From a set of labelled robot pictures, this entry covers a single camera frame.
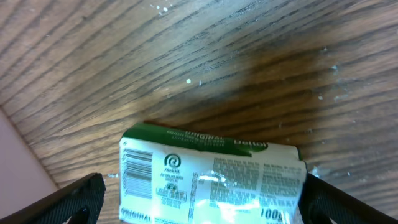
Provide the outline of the green white soap bar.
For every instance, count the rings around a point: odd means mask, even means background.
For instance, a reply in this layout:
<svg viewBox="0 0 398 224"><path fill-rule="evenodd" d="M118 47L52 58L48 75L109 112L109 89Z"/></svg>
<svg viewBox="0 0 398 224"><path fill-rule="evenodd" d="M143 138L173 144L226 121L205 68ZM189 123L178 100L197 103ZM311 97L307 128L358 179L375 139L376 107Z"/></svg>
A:
<svg viewBox="0 0 398 224"><path fill-rule="evenodd" d="M119 148L128 223L292 223L307 175L293 146L146 123Z"/></svg>

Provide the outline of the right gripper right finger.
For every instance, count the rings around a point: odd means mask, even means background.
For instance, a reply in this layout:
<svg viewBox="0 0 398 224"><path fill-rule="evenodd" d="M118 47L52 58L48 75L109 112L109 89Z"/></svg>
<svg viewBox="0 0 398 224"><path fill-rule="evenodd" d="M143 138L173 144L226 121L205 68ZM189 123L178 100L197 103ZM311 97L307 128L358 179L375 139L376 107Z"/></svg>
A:
<svg viewBox="0 0 398 224"><path fill-rule="evenodd" d="M304 224L397 224L397 220L307 174L298 203Z"/></svg>

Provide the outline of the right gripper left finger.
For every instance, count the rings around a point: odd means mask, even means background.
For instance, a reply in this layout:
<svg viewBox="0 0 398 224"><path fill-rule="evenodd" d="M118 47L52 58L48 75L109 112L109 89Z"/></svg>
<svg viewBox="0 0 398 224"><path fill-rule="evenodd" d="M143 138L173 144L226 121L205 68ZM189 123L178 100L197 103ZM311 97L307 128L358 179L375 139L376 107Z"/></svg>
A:
<svg viewBox="0 0 398 224"><path fill-rule="evenodd" d="M106 187L100 173L91 173L1 219L10 224L95 224L104 203Z"/></svg>

